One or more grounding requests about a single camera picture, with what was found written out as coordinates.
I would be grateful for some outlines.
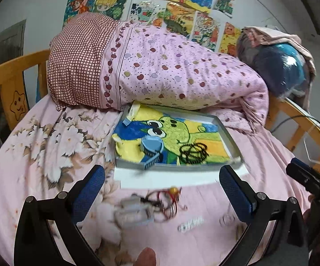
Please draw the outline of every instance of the checkered pillow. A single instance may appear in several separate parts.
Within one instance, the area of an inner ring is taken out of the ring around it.
[[[102,108],[101,61],[118,24],[102,14],[83,13],[51,41],[47,80],[58,111],[80,104]]]

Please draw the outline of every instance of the white plastic piece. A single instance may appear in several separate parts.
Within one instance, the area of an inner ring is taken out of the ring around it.
[[[185,233],[192,228],[199,226],[204,223],[204,219],[202,217],[197,217],[195,219],[189,220],[187,223],[182,223],[177,227],[177,230],[181,233]]]
[[[138,101],[134,101],[132,107],[129,110],[127,118],[123,120],[123,124],[125,126],[128,126],[130,122],[133,121],[139,109],[140,109],[140,103]]]

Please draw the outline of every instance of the yellow bead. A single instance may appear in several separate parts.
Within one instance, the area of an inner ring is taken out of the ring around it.
[[[172,195],[172,196],[177,196],[179,191],[177,187],[171,187],[168,192]]]

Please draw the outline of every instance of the wooden bed frame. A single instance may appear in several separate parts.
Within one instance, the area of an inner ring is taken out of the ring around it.
[[[46,61],[48,58],[49,50],[43,50],[34,54],[21,56],[0,65],[0,95],[4,113],[11,131],[28,112],[26,92],[23,83],[23,71],[38,65],[39,91],[43,98],[48,94],[46,78]],[[304,112],[290,100],[279,101],[275,97],[270,96],[269,115],[265,125],[267,129],[272,128],[280,111],[283,111],[289,117],[304,114]],[[320,127],[312,128],[316,125],[315,122],[306,117],[294,118],[294,120],[298,124],[298,129],[286,147],[290,151],[293,151],[307,131],[310,132],[309,135],[320,146]],[[320,172],[320,165],[317,164],[314,168]]]

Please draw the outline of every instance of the wire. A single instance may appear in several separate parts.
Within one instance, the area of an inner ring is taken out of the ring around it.
[[[274,128],[271,132],[271,134],[273,134],[279,127],[282,126],[282,124],[286,123],[287,121],[291,120],[291,119],[294,119],[294,118],[299,118],[299,117],[306,117],[306,118],[310,118],[310,119],[313,119],[317,122],[319,122],[320,124],[320,121],[317,119],[317,118],[314,118],[313,116],[308,116],[308,115],[297,115],[297,116],[292,116],[292,117],[288,117],[287,119],[283,120],[281,123],[279,123],[276,128]]]

